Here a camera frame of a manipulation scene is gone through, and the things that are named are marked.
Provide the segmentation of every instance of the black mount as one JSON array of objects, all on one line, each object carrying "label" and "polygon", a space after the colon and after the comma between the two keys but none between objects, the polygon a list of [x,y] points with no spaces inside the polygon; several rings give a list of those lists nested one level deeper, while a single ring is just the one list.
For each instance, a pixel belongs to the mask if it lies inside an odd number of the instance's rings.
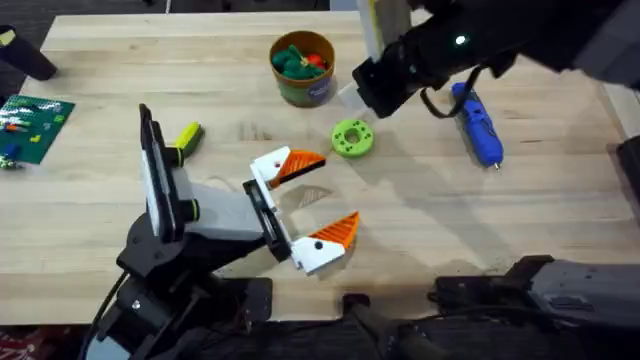
[{"label": "black mount", "polygon": [[117,260],[130,276],[99,322],[97,339],[109,336],[131,359],[148,359],[172,348],[188,330],[269,319],[270,279],[229,280],[211,274],[263,245],[262,239],[212,240],[191,233],[181,241],[160,243],[147,214],[141,215]]}]

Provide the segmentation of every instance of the cable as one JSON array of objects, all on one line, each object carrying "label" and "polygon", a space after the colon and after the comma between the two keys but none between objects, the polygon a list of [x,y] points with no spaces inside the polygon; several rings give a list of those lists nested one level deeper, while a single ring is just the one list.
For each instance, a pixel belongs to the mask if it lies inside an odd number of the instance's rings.
[{"label": "cable", "polygon": [[429,112],[439,119],[446,119],[458,115],[460,110],[462,110],[465,101],[467,101],[471,90],[473,90],[473,86],[476,84],[478,76],[480,76],[480,73],[482,72],[482,70],[484,70],[484,68],[484,66],[478,65],[473,70],[471,70],[471,74],[469,74],[469,78],[464,84],[464,90],[462,91],[462,94],[456,99],[453,108],[451,108],[448,113],[443,113],[442,111],[438,110],[435,105],[433,105],[431,100],[429,100],[429,96],[427,96],[427,88],[422,88],[422,90],[420,91],[420,98],[422,99],[422,102],[427,107],[427,109],[429,109]]},{"label": "cable", "polygon": [[104,312],[106,311],[107,306],[111,302],[111,299],[113,299],[113,296],[116,294],[116,292],[118,291],[118,289],[120,288],[120,286],[122,285],[126,277],[127,277],[127,272],[123,271],[122,274],[120,274],[120,277],[118,278],[118,280],[116,280],[116,282],[111,287],[111,290],[109,290],[109,293],[102,301],[102,304],[100,304],[100,308],[98,309],[96,316],[94,316],[93,321],[89,326],[89,330],[87,330],[87,333],[84,334],[84,339],[82,340],[82,346],[80,346],[80,353],[78,353],[78,360],[85,360],[87,358],[87,351],[89,350],[89,342],[91,341],[91,338],[93,338],[93,334],[95,333],[96,327],[98,326],[98,321],[102,319],[102,316],[104,315]]}]

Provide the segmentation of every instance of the green gear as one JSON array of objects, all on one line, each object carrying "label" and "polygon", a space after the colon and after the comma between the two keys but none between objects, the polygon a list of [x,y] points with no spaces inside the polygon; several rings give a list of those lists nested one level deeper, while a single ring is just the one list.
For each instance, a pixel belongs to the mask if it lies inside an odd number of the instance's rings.
[{"label": "green gear", "polygon": [[333,127],[331,144],[341,156],[362,156],[373,147],[373,130],[362,120],[344,119]]}]

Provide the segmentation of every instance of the green toy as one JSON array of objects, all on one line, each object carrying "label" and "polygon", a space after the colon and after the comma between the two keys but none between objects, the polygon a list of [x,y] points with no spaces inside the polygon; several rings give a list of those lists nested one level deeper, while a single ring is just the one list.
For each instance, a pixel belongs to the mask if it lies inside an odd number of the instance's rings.
[{"label": "green toy", "polygon": [[373,130],[362,120],[344,119],[333,127],[331,144],[341,156],[362,156],[373,147]]},{"label": "green toy", "polygon": [[324,69],[309,63],[294,45],[278,51],[273,55],[271,63],[279,73],[293,80],[313,79],[325,72]]},{"label": "green toy", "polygon": [[19,131],[0,131],[0,148],[15,144],[21,150],[14,161],[39,164],[62,129],[74,104],[13,95],[0,109],[3,128],[15,126]]}]

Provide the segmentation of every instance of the blue handle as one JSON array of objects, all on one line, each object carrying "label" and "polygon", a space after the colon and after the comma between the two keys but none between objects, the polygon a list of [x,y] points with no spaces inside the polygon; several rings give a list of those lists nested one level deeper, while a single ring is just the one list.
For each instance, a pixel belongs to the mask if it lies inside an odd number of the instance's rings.
[{"label": "blue handle", "polygon": [[[453,85],[451,93],[454,99],[460,96],[463,89],[464,83]],[[486,167],[500,165],[504,156],[502,143],[493,128],[487,110],[475,91],[471,91],[460,113],[478,161]]]}]

